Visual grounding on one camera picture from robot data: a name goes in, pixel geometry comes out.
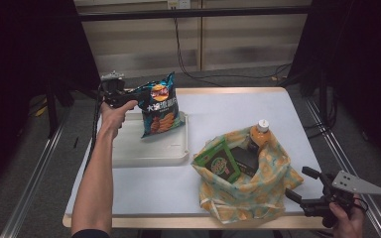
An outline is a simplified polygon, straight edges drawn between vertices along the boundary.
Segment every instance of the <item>patterned fabric bag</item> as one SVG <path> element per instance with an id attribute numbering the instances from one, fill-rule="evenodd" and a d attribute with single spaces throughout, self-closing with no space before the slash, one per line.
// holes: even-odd
<path id="1" fill-rule="evenodd" d="M 250 127 L 218 136 L 193 158 L 222 140 L 229 149 L 245 148 L 249 130 Z M 272 131 L 270 142 L 259 154 L 259 167 L 253 178 L 242 173 L 237 181 L 230 183 L 193 161 L 192 166 L 202 178 L 200 206 L 223 224 L 277 217 L 285 211 L 283 199 L 286 187 L 293 189 L 303 182 L 290 161 Z"/>

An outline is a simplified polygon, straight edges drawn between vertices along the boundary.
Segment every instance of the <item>hand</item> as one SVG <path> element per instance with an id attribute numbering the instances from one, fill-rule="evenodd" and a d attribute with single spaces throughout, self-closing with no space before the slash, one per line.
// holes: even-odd
<path id="1" fill-rule="evenodd" d="M 358 199 L 354 201 L 357 205 L 360 205 Z M 338 204 L 331 202 L 329 208 L 336 216 L 338 221 L 333 226 L 333 237 L 335 238 L 361 238 L 363 236 L 363 211 L 353 206 L 348 215 Z"/>
<path id="2" fill-rule="evenodd" d="M 119 108 L 111 108 L 105 102 L 101 104 L 101 129 L 100 132 L 112 132 L 113 138 L 117 136 L 119 128 L 125 121 L 125 114 L 128 110 L 133 109 L 138 104 L 138 101 L 128 101 L 125 105 Z"/>

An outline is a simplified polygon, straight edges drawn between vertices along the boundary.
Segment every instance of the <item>human arm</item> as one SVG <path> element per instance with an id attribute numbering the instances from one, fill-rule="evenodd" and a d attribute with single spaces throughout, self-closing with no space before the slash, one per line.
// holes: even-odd
<path id="1" fill-rule="evenodd" d="M 357 206 L 353 206 L 347 214 L 338 204 L 331 202 L 329 208 L 338 221 L 332 227 L 334 238 L 361 238 L 363 237 L 364 212 Z"/>
<path id="2" fill-rule="evenodd" d="M 137 103 L 129 101 L 117 109 L 110 108 L 106 103 L 101 104 L 101 127 L 76 194 L 71 235 L 84 229 L 97 229 L 110 233 L 113 204 L 113 139 L 125 120 L 126 112 L 134 108 Z"/>

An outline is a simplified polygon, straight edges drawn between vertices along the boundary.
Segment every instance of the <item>bottle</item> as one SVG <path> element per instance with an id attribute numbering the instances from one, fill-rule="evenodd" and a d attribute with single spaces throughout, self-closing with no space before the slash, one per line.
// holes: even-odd
<path id="1" fill-rule="evenodd" d="M 269 130 L 269 122 L 262 119 L 258 122 L 258 124 L 250 128 L 247 150 L 256 156 L 259 156 L 262 149 L 265 148 L 270 139 L 271 132 Z"/>

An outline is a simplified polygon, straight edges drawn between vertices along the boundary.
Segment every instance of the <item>chip bag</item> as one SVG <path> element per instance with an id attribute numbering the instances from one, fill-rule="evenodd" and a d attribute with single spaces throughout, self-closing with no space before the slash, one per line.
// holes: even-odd
<path id="1" fill-rule="evenodd" d="M 181 121 L 178 99 L 176 98 L 175 73 L 171 72 L 160 81 L 148 82 L 134 92 L 149 91 L 148 99 L 138 102 L 144 120 L 144 135 L 160 134 L 185 124 Z"/>

